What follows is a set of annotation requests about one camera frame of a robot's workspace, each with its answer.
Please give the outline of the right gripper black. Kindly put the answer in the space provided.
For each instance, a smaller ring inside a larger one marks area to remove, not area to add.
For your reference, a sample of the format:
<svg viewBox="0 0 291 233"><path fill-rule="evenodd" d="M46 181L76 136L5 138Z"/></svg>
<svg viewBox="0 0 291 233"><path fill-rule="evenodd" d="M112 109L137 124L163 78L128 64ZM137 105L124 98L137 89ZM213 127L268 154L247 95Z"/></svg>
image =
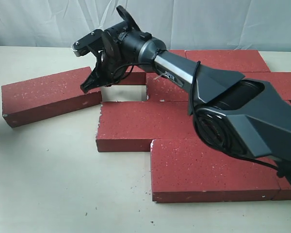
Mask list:
<svg viewBox="0 0 291 233"><path fill-rule="evenodd" d="M94 55L96 66L87 79L80 85L83 93L102 86L118 84L126 72L124 65L126 62L121 58L112 58L107 55L105 50Z"/></svg>

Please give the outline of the right robot arm grey Piper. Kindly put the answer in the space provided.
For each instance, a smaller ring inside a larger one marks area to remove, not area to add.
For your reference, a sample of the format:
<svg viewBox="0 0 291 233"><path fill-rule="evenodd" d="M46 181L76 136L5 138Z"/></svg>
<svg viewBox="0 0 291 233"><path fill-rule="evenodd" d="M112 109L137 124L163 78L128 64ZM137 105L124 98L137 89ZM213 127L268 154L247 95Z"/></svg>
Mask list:
<svg viewBox="0 0 291 233"><path fill-rule="evenodd" d="M155 72L188 93L194 130L207 146L249 162L269 157L278 177L291 185L291 106L269 82L171 53L163 41L128 21L90 32L73 51L96 57L80 85L83 92L121 82L129 66Z"/></svg>

